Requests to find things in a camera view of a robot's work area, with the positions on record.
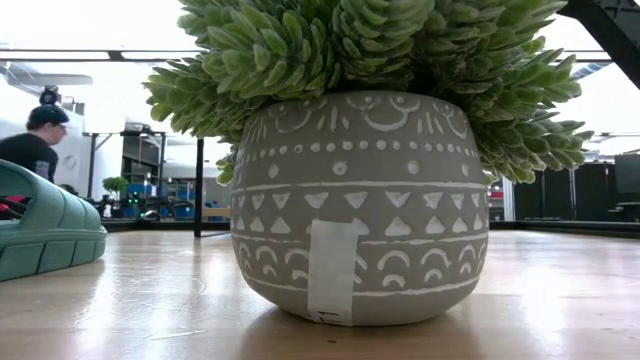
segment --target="potted plant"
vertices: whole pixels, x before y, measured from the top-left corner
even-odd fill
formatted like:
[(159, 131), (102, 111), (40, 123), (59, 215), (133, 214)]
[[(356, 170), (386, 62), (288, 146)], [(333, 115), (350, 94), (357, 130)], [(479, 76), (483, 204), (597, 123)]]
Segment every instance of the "potted plant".
[[(236, 256), (287, 311), (355, 325), (438, 315), (479, 279), (485, 184), (584, 162), (592, 134), (551, 120), (581, 92), (575, 58), (536, 37), (566, 1), (181, 2), (202, 52), (155, 69), (152, 117), (232, 145), (218, 165)], [(332, 226), (342, 235), (318, 240)]]

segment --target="plant pot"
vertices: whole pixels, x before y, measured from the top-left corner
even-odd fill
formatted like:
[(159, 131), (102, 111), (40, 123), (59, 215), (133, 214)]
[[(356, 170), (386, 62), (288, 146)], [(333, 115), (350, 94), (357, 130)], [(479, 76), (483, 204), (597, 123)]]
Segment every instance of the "plant pot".
[[(336, 277), (353, 284), (348, 319), (335, 323), (422, 321), (478, 282), (486, 187), (456, 106), (388, 91), (276, 104), (247, 123), (235, 171), (238, 264), (253, 290), (286, 311), (334, 323), (310, 309), (309, 283), (318, 283), (309, 273), (309, 258), (318, 259), (309, 253), (314, 219), (353, 224), (358, 233), (353, 271)], [(334, 266), (330, 254), (320, 258)]]

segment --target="man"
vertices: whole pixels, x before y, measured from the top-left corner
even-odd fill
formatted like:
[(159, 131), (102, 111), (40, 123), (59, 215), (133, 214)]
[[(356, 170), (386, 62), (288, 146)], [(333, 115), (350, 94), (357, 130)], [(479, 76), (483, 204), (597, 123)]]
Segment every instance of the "man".
[(29, 115), (26, 133), (0, 140), (0, 159), (53, 182), (58, 155), (51, 146), (60, 143), (67, 134), (65, 124), (69, 117), (47, 91), (40, 97), (40, 103)]

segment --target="black frame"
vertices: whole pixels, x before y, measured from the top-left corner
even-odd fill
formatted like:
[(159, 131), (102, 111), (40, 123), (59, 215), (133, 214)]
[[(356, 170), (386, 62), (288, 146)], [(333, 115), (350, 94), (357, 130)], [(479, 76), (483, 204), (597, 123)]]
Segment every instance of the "black frame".
[[(148, 132), (132, 132), (132, 131), (122, 131), (119, 133), (82, 133), (83, 136), (91, 137), (91, 152), (89, 157), (89, 184), (87, 187), (87, 198), (91, 199), (93, 195), (93, 168), (95, 167), (96, 161), (96, 151), (100, 148), (100, 146), (107, 140), (109, 140), (113, 135), (122, 136), (122, 137), (140, 137), (142, 134), (146, 134), (147, 136), (160, 136), (162, 139), (162, 143), (160, 144), (160, 161), (158, 164), (158, 193), (162, 194), (162, 177), (164, 176), (164, 152), (165, 147), (167, 146), (167, 133), (162, 131), (148, 131)], [(97, 145), (97, 140), (100, 135), (107, 135), (107, 138), (100, 144)]]

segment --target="desk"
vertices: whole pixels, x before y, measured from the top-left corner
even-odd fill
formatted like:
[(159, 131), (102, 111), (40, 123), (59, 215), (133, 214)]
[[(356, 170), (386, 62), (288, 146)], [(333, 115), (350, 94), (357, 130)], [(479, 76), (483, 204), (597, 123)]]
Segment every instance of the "desk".
[(637, 240), (492, 232), (478, 287), (417, 325), (290, 316), (242, 279), (229, 235), (110, 235), (94, 264), (0, 283), (2, 360), (637, 360)]

